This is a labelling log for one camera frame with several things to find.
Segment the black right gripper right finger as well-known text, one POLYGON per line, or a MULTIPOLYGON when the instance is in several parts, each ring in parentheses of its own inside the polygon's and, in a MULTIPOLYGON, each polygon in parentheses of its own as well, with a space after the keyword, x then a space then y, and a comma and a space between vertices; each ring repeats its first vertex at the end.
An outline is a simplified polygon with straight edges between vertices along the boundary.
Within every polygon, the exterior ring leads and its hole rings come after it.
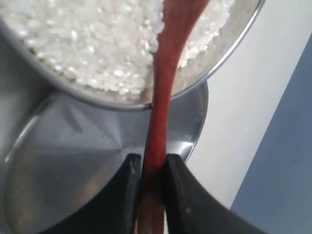
POLYGON ((224 207, 178 155, 162 169, 171 234, 309 234, 312 231, 312 159, 288 154, 256 157, 234 199, 224 207))

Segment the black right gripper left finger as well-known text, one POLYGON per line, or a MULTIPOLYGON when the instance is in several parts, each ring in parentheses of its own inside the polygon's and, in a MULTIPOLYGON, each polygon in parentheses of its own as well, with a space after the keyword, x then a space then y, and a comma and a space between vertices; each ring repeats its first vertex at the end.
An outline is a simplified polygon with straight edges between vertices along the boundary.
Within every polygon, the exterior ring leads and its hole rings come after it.
POLYGON ((113 178, 82 208, 45 230, 46 234, 133 234, 141 156, 128 154, 113 178))

